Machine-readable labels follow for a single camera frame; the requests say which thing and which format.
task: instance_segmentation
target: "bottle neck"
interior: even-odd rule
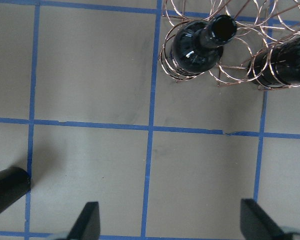
[[[228,15],[214,17],[205,28],[198,31],[198,40],[202,48],[216,49],[229,43],[237,33],[235,20]]]

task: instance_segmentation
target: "black cylindrical object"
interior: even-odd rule
[[[267,55],[268,51],[256,57],[254,61],[254,71],[256,75],[258,75],[265,66]],[[300,37],[275,47],[271,54],[270,64],[274,74],[272,74],[270,66],[268,65],[263,70],[261,76],[258,77],[258,81],[261,84],[270,88],[300,84]]]
[[[0,171],[0,213],[25,195],[31,187],[29,174],[19,167]]]
[[[176,34],[171,59],[177,73],[184,76],[212,69],[223,54],[223,45],[237,32],[235,20],[219,15],[211,21],[191,21]]]

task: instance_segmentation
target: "metal wire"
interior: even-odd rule
[[[187,14],[185,9],[187,8],[187,2],[190,1],[191,0],[179,0],[179,3],[182,5],[182,10],[178,9],[176,4],[177,0],[164,0],[163,2],[162,15],[168,19],[168,22],[172,26],[164,39],[164,43],[159,55],[161,66],[167,75],[175,79],[176,82],[182,82],[194,79],[204,74],[204,72],[194,74],[178,69],[178,64],[171,59],[170,53],[167,53],[167,51],[170,50],[167,49],[167,45],[171,44],[178,30],[182,28],[184,24],[195,20],[209,21],[217,14],[226,14],[232,16],[238,26],[237,34],[233,40],[243,44],[250,57],[241,62],[239,61],[240,64],[238,65],[224,64],[222,63],[223,58],[221,58],[220,62],[215,65],[215,67],[218,68],[218,75],[213,74],[211,70],[208,71],[209,74],[218,82],[218,86],[228,86],[256,81],[259,83],[260,90],[277,90],[300,87],[300,84],[286,84],[280,81],[276,77],[275,71],[271,64],[271,56],[274,48],[280,47],[280,45],[286,43],[287,41],[300,36],[300,21],[298,21],[296,24],[289,25],[287,24],[289,21],[285,21],[283,18],[283,14],[291,10],[297,10],[300,14],[300,0],[287,0],[288,2],[291,2],[292,5],[283,10],[279,10],[278,8],[280,5],[279,0],[263,0],[263,2],[260,0],[246,0],[245,2],[243,1],[243,5],[236,10],[233,10],[234,6],[236,5],[231,5],[233,0],[207,0],[208,3],[210,3],[210,9],[202,9],[202,12],[209,12],[209,15],[204,18],[186,16]],[[246,23],[238,20],[240,19],[240,14],[243,13],[245,8],[248,6],[251,7],[251,5],[256,8],[256,16],[255,20],[252,21],[253,23]],[[276,22],[281,26],[273,26],[273,23]],[[249,39],[249,36],[252,33],[257,34],[257,36],[260,38],[260,43],[263,44],[263,48],[257,52],[253,52],[252,43],[245,39]],[[261,71],[257,74],[254,68],[255,60],[259,55],[265,53],[267,53],[265,64],[262,66]],[[265,85],[258,80],[258,77],[263,74],[263,71],[267,67],[269,67],[271,74],[277,81],[277,85]],[[243,77],[235,77],[229,73],[229,70],[241,72],[245,71],[246,74],[244,74]]]

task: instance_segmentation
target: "bottle mouth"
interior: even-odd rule
[[[221,43],[229,42],[237,33],[236,21],[228,15],[217,16],[211,24],[212,36]]]

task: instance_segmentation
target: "grid floor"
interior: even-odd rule
[[[174,84],[162,0],[79,2],[0,0],[0,170],[34,182],[0,239],[68,231],[88,201],[102,240],[242,239],[240,198],[300,229],[300,88]]]

